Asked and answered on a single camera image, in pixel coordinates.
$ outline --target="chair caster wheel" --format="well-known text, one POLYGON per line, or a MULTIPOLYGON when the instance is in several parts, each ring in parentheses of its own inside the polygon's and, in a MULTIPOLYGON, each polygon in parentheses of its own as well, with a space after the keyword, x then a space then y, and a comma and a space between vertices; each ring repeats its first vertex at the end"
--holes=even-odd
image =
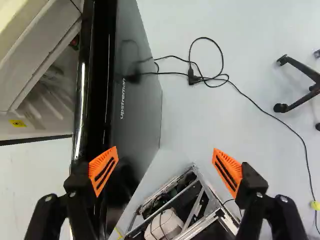
POLYGON ((276 61, 276 64, 278 66, 283 66, 287 63, 287 60, 286 60, 286 57, 287 57, 287 54, 283 55, 282 57, 280 57, 277 61, 276 61))
POLYGON ((285 113, 287 107, 288 107, 288 105, 285 103, 277 103, 276 105, 274 105, 273 111, 275 113, 285 113))
POLYGON ((320 58, 320 49, 317 50, 317 51, 315 51, 315 52, 313 53, 313 56, 314 56, 316 59, 320 58))

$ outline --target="black chair leg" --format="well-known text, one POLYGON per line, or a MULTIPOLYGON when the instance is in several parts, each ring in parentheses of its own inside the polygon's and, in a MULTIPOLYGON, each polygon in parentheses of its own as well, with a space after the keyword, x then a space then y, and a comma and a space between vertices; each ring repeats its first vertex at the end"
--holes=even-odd
POLYGON ((292 109, 295 109, 296 107, 300 106, 301 104, 305 103, 306 101, 312 99, 313 97, 317 96, 320 94, 320 89, 314 89, 313 91, 309 92, 307 95, 303 96, 300 98, 298 101, 292 103, 291 105, 287 105, 285 103, 277 103, 274 105, 273 110, 276 113, 286 113, 289 112, 292 109))
POLYGON ((296 69, 299 69, 301 72, 303 72, 309 78, 311 78, 316 84, 317 83, 320 84, 320 74, 318 72, 316 72, 315 70, 311 69, 310 67, 304 65, 303 63, 293 59, 292 57, 289 57, 287 54, 280 57, 276 62, 279 66, 283 66, 286 63, 291 64, 296 69))

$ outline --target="white cylindrical component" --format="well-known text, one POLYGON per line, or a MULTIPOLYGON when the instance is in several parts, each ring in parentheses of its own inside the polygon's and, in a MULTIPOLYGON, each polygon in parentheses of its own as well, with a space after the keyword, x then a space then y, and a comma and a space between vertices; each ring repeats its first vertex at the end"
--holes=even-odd
POLYGON ((184 222, 174 211, 167 209, 163 213, 158 214, 147 226, 144 232, 144 239, 159 240, 166 236, 170 240, 180 234, 183 226, 184 222))

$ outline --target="black cable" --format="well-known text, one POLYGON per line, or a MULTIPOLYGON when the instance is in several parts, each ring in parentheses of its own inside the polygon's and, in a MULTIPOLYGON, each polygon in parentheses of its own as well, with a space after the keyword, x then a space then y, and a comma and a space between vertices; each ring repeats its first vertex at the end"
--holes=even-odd
POLYGON ((224 206, 227 202, 230 202, 230 201, 232 201, 232 200, 234 200, 234 199, 233 199, 233 198, 228 199, 227 201, 225 201, 224 203, 222 203, 222 206, 224 206))
POLYGON ((72 4, 73 4, 73 6, 75 6, 75 8, 78 10, 78 12, 80 13, 80 16, 82 17, 82 12, 80 11, 80 9, 77 7, 77 5, 74 3, 74 1, 72 1, 72 0, 69 0, 72 4))
POLYGON ((151 236, 155 239, 155 240, 157 240, 157 238, 155 237, 155 235, 152 233, 152 222, 153 222, 154 220, 152 219, 152 221, 150 222, 150 234, 151 234, 151 236))
POLYGON ((224 67, 225 67, 224 54, 223 54, 220 46, 219 46, 219 45, 216 43, 216 41, 214 41, 213 39, 211 39, 211 38, 209 38, 209 37, 206 37, 206 36, 201 36, 201 37, 196 38, 196 39, 191 43, 191 45, 190 45, 190 47, 189 47, 189 54, 188 54, 189 69, 192 68, 192 67, 191 67, 191 49, 192 49, 193 45, 194 45, 197 41, 199 41, 199 40, 207 40, 207 41, 212 42, 212 43, 218 48, 218 50, 219 50, 219 52, 220 52, 220 57, 221 57, 221 68, 220 68, 220 71, 219 71, 219 73, 218 73, 217 75, 215 75, 215 76, 213 76, 213 77, 208 77, 208 78, 205 79, 204 76, 203 76, 203 74, 201 73, 199 67, 197 67, 197 68, 198 68, 198 71, 199 71, 199 73, 200 73, 200 75, 201 75, 201 78, 202 78, 202 81, 200 81, 200 82, 204 82, 204 84, 205 84, 207 87, 209 87, 209 88, 218 88, 218 87, 221 87, 222 85, 226 84, 226 82, 229 80, 229 75, 228 75, 228 74, 222 74, 222 72, 223 72, 223 70, 224 70, 224 67), (212 86, 212 85, 209 85, 209 84, 207 83, 208 80, 215 80, 215 79, 217 79, 217 78, 219 78, 219 77, 221 77, 221 76, 227 76, 227 79, 226 79, 225 82, 223 82, 222 84, 217 85, 217 86, 212 86))
POLYGON ((164 232, 164 230, 163 230, 163 228, 162 228, 162 226, 161 226, 161 215, 163 214, 164 212, 162 211, 161 213, 160 213, 160 216, 159 216, 159 226, 160 226, 160 229, 161 229, 161 231, 162 231, 162 233, 163 233, 163 235, 164 235, 164 237, 165 237, 165 240, 168 240, 168 238, 167 238, 167 236, 166 236, 166 234, 165 234, 165 232, 164 232))
MULTIPOLYGON (((183 62, 186 62, 189 64, 189 71, 191 70, 192 72, 192 75, 190 76, 189 74, 189 71, 188 71, 188 74, 185 74, 185 73, 182 73, 182 72, 149 72, 149 73, 146 73, 146 74, 157 74, 157 75, 165 75, 165 74, 178 74, 178 75, 184 75, 184 76, 188 76, 188 78, 191 78, 193 84, 195 83, 201 83, 203 82, 207 87, 209 88, 218 88, 218 87, 221 87, 223 86, 224 84, 226 83, 229 83, 230 85, 232 85, 242 96, 244 96, 246 99, 248 99, 253 105, 255 105, 261 112, 263 112, 264 114, 268 115, 269 117, 277 120, 278 122, 282 123, 284 126, 286 126, 292 133, 294 133, 302 142, 303 144, 303 148, 304 148, 304 156, 305 156, 305 163, 306 163, 306 168, 307 168, 307 172, 308 172, 308 179, 309 179, 309 187, 310 187, 310 191, 311 191, 311 195, 312 195, 312 198, 313 198, 313 201, 316 201, 316 197, 315 197, 315 193, 314 193, 314 189, 313 189, 313 185, 312 185, 312 178, 311 178, 311 172, 310 172, 310 167, 309 167, 309 160, 308 160, 308 151, 307 151, 307 145, 305 143, 305 141, 303 140, 303 138, 296 132, 294 131, 289 125, 287 125, 286 123, 284 123, 282 120, 280 120, 279 118, 271 115, 270 113, 264 111, 261 107, 259 107, 250 97, 248 97, 247 95, 245 95, 243 92, 241 92, 239 90, 239 88, 229 80, 229 75, 226 74, 226 73, 222 73, 223 70, 224 70, 224 54, 221 50, 221 48, 219 47, 219 45, 211 38, 209 37, 205 37, 205 36, 202 36, 202 37, 198 37, 196 38, 190 45, 189 47, 189 51, 188 51, 188 61, 187 60, 184 60, 180 57, 177 57, 177 56, 174 56, 174 55, 169 55, 169 56, 164 56, 164 57, 160 57, 160 58, 156 58, 155 61, 157 60, 161 60, 161 59, 166 59, 166 58, 176 58, 176 59, 179 59, 183 62), (199 41, 199 40, 208 40, 210 42, 212 42, 219 50, 220 52, 220 56, 221 56, 221 68, 220 68, 220 71, 217 75, 213 76, 213 77, 204 77, 202 72, 200 71, 200 68, 199 66, 191 61, 191 49, 193 47, 193 45, 195 44, 195 42, 199 41), (191 64, 194 64, 196 65, 197 67, 197 70, 200 74, 200 76, 195 76, 193 75, 193 70, 192 70, 192 65, 191 64), (210 81, 210 80, 219 80, 219 81, 224 81, 223 83, 219 84, 219 85, 215 85, 215 86, 212 86, 212 85, 209 85, 207 83, 207 81, 210 81)), ((319 228, 318 228, 318 225, 317 225, 317 211, 315 210, 314 211, 314 216, 315 216, 315 227, 316 227, 316 230, 318 231, 319 235, 320 235, 320 231, 319 231, 319 228)))
MULTIPOLYGON (((224 203, 222 203, 222 206, 224 206, 227 202, 230 202, 230 201, 232 201, 232 200, 235 200, 235 199, 234 199, 234 198, 231 198, 231 199, 226 200, 224 203)), ((239 209, 240 216, 241 216, 241 218, 242 218, 241 209, 240 209, 240 207, 239 207, 238 205, 237 205, 237 207, 238 207, 238 209, 239 209)))

